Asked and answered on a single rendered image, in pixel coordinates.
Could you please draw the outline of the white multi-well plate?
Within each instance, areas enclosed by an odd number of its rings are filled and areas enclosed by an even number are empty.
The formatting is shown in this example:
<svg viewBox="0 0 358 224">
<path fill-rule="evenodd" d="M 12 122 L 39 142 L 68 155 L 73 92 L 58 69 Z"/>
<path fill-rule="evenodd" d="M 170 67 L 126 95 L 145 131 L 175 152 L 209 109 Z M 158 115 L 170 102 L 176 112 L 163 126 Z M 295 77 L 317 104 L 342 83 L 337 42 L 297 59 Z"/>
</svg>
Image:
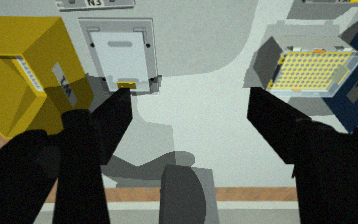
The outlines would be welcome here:
<svg viewBox="0 0 358 224">
<path fill-rule="evenodd" d="M 32 84 L 34 85 L 35 89 L 38 91 L 44 91 L 42 89 L 42 87 L 40 86 L 39 82 L 37 81 L 37 79 L 35 79 L 35 77 L 33 76 L 33 74 L 31 73 L 31 71 L 29 70 L 29 67 L 27 66 L 27 64 L 25 63 L 24 59 L 22 58 L 22 56 L 15 56 L 15 58 L 17 59 L 17 61 L 19 62 L 19 64 L 21 65 L 21 67 L 23 68 L 24 72 L 26 73 L 26 75 L 28 76 L 28 78 L 30 79 L 30 81 L 32 82 Z M 38 82 L 38 83 L 37 83 Z"/>
</svg>

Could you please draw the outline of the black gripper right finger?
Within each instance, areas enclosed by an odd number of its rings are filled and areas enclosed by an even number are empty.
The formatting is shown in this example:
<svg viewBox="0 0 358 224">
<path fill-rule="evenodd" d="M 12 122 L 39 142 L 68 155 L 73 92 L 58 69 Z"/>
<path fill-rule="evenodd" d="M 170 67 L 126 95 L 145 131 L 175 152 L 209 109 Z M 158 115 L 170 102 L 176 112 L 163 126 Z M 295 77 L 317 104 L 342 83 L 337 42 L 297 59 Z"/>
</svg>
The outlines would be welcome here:
<svg viewBox="0 0 358 224">
<path fill-rule="evenodd" d="M 300 224 L 358 224 L 358 127 L 338 132 L 261 87 L 250 88 L 247 119 L 294 164 Z"/>
</svg>

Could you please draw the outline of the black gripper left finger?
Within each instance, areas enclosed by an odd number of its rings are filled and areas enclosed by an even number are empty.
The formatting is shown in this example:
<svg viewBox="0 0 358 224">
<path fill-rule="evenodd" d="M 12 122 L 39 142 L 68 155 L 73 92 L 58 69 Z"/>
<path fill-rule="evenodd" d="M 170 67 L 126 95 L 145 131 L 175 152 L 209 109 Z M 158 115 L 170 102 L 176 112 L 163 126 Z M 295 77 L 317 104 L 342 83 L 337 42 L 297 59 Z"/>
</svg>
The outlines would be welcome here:
<svg viewBox="0 0 358 224">
<path fill-rule="evenodd" d="M 119 88 L 92 113 L 62 113 L 58 134 L 13 137 L 0 148 L 0 224 L 33 224 L 57 179 L 52 224 L 111 224 L 100 165 L 132 119 L 130 88 Z"/>
</svg>

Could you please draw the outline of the white flat plate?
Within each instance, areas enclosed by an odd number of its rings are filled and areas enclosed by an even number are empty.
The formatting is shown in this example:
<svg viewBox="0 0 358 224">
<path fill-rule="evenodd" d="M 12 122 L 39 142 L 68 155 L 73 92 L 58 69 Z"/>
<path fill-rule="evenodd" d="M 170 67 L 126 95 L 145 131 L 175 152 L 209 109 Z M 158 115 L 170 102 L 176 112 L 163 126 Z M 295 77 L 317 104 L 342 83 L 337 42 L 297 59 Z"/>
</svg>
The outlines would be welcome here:
<svg viewBox="0 0 358 224">
<path fill-rule="evenodd" d="M 92 31 L 110 92 L 150 92 L 142 31 Z"/>
</svg>

